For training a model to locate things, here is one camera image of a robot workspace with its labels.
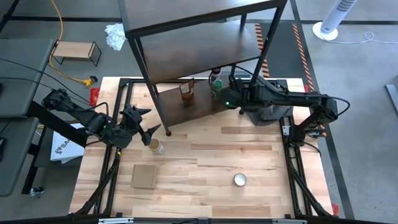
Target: gray floor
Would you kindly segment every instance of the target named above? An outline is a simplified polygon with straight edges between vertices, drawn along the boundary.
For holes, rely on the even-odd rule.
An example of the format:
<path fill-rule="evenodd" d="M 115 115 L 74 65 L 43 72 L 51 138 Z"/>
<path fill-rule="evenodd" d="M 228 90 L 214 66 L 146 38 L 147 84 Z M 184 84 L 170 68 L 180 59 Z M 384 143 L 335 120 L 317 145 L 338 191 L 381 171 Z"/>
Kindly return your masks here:
<path fill-rule="evenodd" d="M 10 0 L 0 1 L 0 14 L 11 5 Z M 301 19 L 322 20 L 332 0 L 296 0 Z M 56 1 L 63 16 L 77 17 L 119 17 L 118 5 L 112 0 L 71 0 Z M 395 0 L 359 0 L 346 20 L 383 21 L 398 20 Z M 251 14 L 249 19 L 272 19 L 273 11 Z M 14 15 L 18 16 L 56 16 L 49 0 L 21 0 Z M 282 19 L 293 19 L 292 8 L 288 5 Z M 67 75 L 86 79 L 90 75 L 139 76 L 137 64 L 125 43 L 122 51 L 115 52 L 105 42 L 105 26 L 101 22 L 66 22 L 64 40 L 91 42 L 96 41 L 103 51 L 98 67 L 89 62 L 69 62 L 56 65 Z M 398 172 L 395 150 L 398 132 L 396 115 L 384 89 L 387 83 L 398 86 L 398 45 L 367 43 L 358 45 L 331 44 L 316 39 L 311 25 L 304 25 L 305 39 L 311 55 L 319 89 L 322 93 L 346 98 L 351 109 L 331 124 L 344 177 L 357 219 L 396 223 L 398 217 Z M 363 33 L 371 31 L 376 39 L 398 41 L 398 26 L 339 26 L 339 41 L 357 41 L 363 39 Z M 0 33 L 8 38 L 44 38 L 56 39 L 60 32 L 58 22 L 11 21 Z M 254 62 L 244 66 L 252 69 Z M 49 74 L 61 79 L 50 68 Z M 44 77 L 42 80 L 54 88 L 58 83 Z M 79 95 L 88 98 L 89 91 L 81 85 L 64 80 Z M 48 89 L 40 87 L 35 100 L 40 101 Z M 63 119 L 71 119 L 63 113 Z M 331 162 L 324 141 L 320 140 L 323 151 L 323 166 L 328 181 L 331 200 L 341 204 Z M 36 178 L 37 185 L 43 185 L 46 193 L 39 199 L 19 194 L 26 176 L 31 158 L 25 162 L 20 180 L 14 194 L 0 198 L 0 220 L 64 215 L 72 198 L 78 168 L 40 170 Z"/>

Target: yellow cable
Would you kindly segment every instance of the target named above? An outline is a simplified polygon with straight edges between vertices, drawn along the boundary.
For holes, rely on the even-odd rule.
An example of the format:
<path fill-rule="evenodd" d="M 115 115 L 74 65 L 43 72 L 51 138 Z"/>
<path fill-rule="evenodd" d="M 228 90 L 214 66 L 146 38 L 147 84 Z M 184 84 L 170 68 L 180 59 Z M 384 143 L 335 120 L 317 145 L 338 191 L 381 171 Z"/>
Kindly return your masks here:
<path fill-rule="evenodd" d="M 53 6 L 54 6 L 54 8 L 55 8 L 55 10 L 56 10 L 56 12 L 57 12 L 57 14 L 58 14 L 58 17 L 60 18 L 61 33 L 60 33 L 60 37 L 59 37 L 58 39 L 59 39 L 59 41 L 61 41 L 61 40 L 62 40 L 62 35 L 63 35 L 63 21 L 62 21 L 62 16 L 61 16 L 61 13 L 60 13 L 60 11 L 58 10 L 58 7 L 57 7 L 57 5 L 55 4 L 55 2 L 54 2 L 53 0 L 51 0 L 51 3 L 53 4 Z M 90 85 L 93 83 L 91 80 L 80 80 L 80 79 L 78 79 L 78 78 L 70 77 L 70 76 L 68 76 L 68 75 L 66 75 L 66 74 L 64 74 L 64 73 L 62 73 L 62 72 L 60 72 L 60 71 L 58 71 L 58 70 L 54 67 L 54 65 L 52 64 L 52 57 L 50 58 L 49 63 L 50 63 L 50 67 L 52 67 L 52 68 L 55 70 L 55 72 L 57 72 L 59 75 L 65 77 L 65 78 L 67 78 L 67 79 L 76 81 L 76 82 L 81 83 L 81 84 L 83 84 L 83 85 L 85 85 L 85 86 L 87 86 L 87 87 L 90 87 Z"/>

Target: white tower fan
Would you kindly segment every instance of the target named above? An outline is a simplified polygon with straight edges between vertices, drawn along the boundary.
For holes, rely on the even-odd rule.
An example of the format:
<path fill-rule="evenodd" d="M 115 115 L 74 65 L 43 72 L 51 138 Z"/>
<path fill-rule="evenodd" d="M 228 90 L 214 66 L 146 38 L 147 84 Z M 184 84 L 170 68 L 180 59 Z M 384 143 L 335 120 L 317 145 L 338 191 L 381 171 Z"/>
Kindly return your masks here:
<path fill-rule="evenodd" d="M 317 22 L 312 32 L 321 40 L 334 40 L 338 36 L 337 26 L 342 22 L 357 0 L 337 0 L 323 22 Z"/>

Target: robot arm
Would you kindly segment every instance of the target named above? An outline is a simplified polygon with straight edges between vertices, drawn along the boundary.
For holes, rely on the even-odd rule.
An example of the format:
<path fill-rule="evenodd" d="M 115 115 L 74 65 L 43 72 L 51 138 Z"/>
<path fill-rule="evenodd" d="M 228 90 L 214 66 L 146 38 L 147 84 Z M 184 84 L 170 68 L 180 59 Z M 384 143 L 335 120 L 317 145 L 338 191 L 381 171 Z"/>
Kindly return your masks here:
<path fill-rule="evenodd" d="M 144 131 L 140 125 L 141 115 L 150 110 L 138 109 L 128 105 L 120 113 L 123 114 L 122 121 L 117 124 L 110 116 L 97 113 L 90 109 L 84 109 L 70 99 L 66 90 L 52 90 L 42 101 L 42 105 L 48 110 L 62 111 L 79 120 L 86 131 L 96 136 L 105 144 L 113 144 L 118 148 L 126 148 L 132 140 L 133 135 L 139 133 L 144 145 L 148 146 L 155 131 L 160 127 L 157 125 Z"/>
<path fill-rule="evenodd" d="M 310 134 L 319 125 L 328 124 L 338 118 L 337 103 L 328 95 L 317 92 L 299 93 L 279 90 L 265 80 L 253 86 L 246 86 L 241 79 L 229 77 L 230 87 L 225 89 L 223 101 L 229 109 L 240 107 L 243 111 L 257 112 L 271 105 L 304 106 L 312 114 L 299 125 L 290 127 L 289 143 L 303 146 L 306 134 Z"/>

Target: red object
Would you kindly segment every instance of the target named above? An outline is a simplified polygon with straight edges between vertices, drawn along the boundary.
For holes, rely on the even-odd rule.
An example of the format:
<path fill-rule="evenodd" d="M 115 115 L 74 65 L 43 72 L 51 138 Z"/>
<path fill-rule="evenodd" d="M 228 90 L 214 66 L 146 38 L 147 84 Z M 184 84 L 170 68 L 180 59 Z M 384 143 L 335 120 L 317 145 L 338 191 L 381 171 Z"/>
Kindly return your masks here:
<path fill-rule="evenodd" d="M 95 106 L 97 105 L 98 95 L 100 94 L 100 88 L 92 88 L 90 89 L 90 105 Z"/>
<path fill-rule="evenodd" d="M 331 208 L 333 209 L 333 214 L 338 215 L 338 205 L 336 205 L 335 203 L 332 203 Z"/>

